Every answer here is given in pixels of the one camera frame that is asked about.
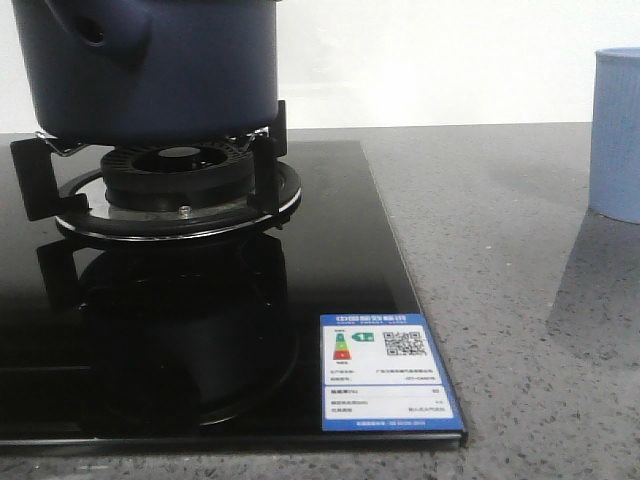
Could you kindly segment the dark blue cooking pot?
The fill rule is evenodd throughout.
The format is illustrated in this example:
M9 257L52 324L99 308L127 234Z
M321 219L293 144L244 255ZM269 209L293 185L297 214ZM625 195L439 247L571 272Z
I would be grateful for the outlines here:
M190 142L278 112L273 1L17 1L38 124L66 140Z

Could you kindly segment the light blue ribbed cup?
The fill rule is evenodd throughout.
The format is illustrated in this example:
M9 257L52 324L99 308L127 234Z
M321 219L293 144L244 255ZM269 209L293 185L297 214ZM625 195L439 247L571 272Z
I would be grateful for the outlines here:
M639 49L596 52L589 207L639 222Z

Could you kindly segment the blue energy efficiency label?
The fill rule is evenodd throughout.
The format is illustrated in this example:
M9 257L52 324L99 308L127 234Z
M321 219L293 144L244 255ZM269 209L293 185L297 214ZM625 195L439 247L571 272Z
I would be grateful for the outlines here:
M323 314L320 341L323 431L464 430L423 315Z

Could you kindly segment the right black pan support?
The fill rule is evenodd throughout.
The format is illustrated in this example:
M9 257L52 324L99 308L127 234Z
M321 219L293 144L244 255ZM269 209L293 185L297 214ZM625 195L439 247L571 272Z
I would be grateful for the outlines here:
M98 169L59 185L53 156L70 157L83 149L81 143L38 134L12 142L10 151L27 217L32 221L52 217L68 236L100 242L173 242L221 238L288 222L302 190L299 175L280 160L287 152L285 102L278 103L270 125L205 142L214 141L227 141L253 154L254 187L244 196L213 207L182 206L170 212L137 211L111 204L106 199L101 160Z

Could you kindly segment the black glass gas stove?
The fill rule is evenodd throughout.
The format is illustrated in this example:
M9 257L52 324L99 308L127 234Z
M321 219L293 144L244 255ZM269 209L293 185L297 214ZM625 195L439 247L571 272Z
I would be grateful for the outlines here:
M322 430L320 317L424 316L359 143L290 144L302 199L282 229L120 247L28 220L14 141L1 147L3 449L466 442L452 385L460 433ZM53 156L56 179L103 153Z

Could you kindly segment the right black gas burner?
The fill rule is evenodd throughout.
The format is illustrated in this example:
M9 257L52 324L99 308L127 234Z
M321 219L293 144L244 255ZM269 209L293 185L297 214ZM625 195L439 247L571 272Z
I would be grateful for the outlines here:
M101 159L106 199L130 210L213 207L254 187L254 156L227 141L119 147Z

